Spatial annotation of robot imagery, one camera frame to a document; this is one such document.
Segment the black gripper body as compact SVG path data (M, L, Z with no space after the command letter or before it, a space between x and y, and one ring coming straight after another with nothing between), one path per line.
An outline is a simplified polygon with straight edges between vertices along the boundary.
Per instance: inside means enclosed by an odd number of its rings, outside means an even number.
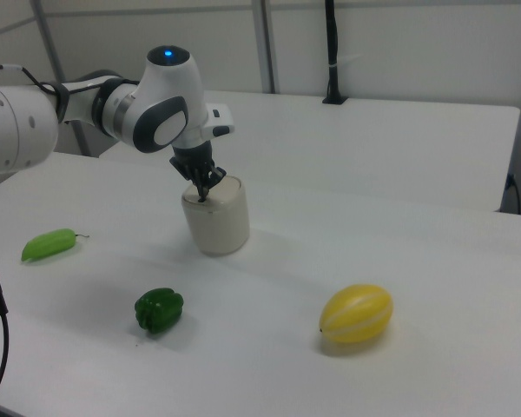
M174 155L170 158L172 166L187 180L195 184L195 172L200 172L202 180L214 165L210 141L192 149L173 147Z

